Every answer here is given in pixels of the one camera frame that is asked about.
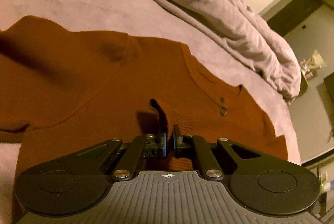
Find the wrapped flower bouquet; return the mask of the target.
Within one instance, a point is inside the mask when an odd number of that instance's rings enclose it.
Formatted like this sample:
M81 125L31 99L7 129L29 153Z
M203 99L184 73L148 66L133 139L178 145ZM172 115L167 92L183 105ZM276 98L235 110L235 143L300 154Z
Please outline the wrapped flower bouquet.
M317 49L308 60L304 59L300 62L301 73L306 80L312 79L317 71L324 67L327 67L327 64Z

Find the lilac bed sheet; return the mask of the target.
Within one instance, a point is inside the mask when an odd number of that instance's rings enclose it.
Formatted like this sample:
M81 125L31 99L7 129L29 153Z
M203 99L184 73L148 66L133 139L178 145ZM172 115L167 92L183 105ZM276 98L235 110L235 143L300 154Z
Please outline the lilac bed sheet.
M50 19L72 31L111 30L156 36L187 44L208 70L229 84L243 84L271 119L277 136L284 136L288 159L300 163L297 136L283 96L262 76L236 60L204 33L161 7L154 0L1 0L1 27L21 17Z

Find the rust brown knit sweater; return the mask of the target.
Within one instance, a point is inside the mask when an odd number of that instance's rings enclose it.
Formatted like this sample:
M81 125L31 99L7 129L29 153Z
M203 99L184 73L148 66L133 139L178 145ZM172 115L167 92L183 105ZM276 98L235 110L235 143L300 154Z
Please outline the rust brown knit sweater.
M215 77L185 44L70 32L34 16L1 32L1 140L21 143L16 175L111 138L171 136L174 125L288 158L246 88Z

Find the crumpled lilac duvet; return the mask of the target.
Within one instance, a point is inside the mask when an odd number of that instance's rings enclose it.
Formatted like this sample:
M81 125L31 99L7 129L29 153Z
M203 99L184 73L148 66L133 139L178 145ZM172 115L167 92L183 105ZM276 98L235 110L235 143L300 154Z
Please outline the crumpled lilac duvet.
M300 92L301 69L289 44L243 0L154 0L259 73L286 102Z

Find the small side table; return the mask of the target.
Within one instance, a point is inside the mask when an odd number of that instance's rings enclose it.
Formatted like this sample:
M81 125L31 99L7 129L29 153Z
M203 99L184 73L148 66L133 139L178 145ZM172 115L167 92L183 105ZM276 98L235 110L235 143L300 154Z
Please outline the small side table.
M301 73L301 82L300 82L300 92L299 92L298 97L303 96L307 92L308 87L309 87L308 81L307 81L305 75L302 72Z

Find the dark doorway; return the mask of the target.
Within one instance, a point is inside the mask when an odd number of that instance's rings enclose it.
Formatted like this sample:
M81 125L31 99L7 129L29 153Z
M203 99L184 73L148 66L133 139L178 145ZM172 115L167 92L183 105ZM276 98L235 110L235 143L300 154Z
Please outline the dark doorway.
M292 0L270 18L267 23L273 31L284 37L313 14L322 4L321 0Z

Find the dark wall-mounted screen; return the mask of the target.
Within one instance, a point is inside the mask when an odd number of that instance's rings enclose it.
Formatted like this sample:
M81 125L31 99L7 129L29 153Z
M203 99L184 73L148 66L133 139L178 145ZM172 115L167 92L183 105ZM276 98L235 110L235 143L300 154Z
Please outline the dark wall-mounted screen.
M330 99L334 101L334 72L326 76L324 79L324 85L330 95Z

